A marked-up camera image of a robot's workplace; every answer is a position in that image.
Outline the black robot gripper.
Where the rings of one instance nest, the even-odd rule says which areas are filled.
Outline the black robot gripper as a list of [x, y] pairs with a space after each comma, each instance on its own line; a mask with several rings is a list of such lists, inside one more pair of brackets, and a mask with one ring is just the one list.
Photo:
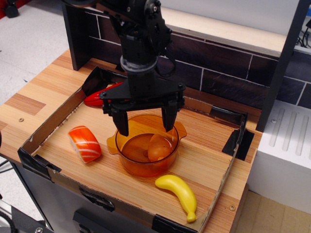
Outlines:
[[175, 123], [177, 112], [184, 105], [183, 83], [155, 76], [157, 59], [143, 63], [121, 58], [121, 67], [127, 72], [126, 80], [100, 94], [103, 111], [113, 117], [119, 133], [129, 135], [128, 111], [161, 108], [163, 127], [168, 132]]

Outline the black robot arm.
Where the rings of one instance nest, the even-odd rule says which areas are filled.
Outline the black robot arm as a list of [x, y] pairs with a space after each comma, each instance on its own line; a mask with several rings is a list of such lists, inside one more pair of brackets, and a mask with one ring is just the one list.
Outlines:
[[166, 56], [173, 65], [175, 59], [167, 52], [172, 31], [165, 24], [158, 0], [67, 0], [65, 4], [77, 8], [93, 7], [109, 16], [112, 27], [121, 41], [120, 64], [127, 73], [121, 84], [100, 93], [103, 112], [113, 118], [120, 134], [129, 134], [129, 111], [161, 108], [163, 127], [170, 131], [177, 112], [185, 100], [183, 83], [166, 81], [174, 74], [172, 68], [160, 74], [157, 61]]

